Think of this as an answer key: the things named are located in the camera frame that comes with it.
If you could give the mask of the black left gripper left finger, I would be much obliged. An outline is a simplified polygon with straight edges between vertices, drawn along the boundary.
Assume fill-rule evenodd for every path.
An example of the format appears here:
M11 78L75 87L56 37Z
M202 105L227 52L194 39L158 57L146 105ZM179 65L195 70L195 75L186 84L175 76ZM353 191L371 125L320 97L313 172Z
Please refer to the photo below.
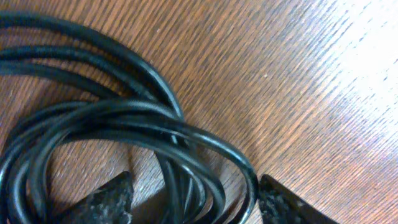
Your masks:
M134 189L131 174L124 171L58 216L66 224L132 223Z

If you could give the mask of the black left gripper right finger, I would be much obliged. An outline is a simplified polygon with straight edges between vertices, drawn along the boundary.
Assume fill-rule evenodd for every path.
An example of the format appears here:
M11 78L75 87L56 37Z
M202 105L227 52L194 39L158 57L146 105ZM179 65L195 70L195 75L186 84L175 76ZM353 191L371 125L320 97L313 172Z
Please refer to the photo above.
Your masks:
M337 224L269 175L259 181L258 204L263 223Z

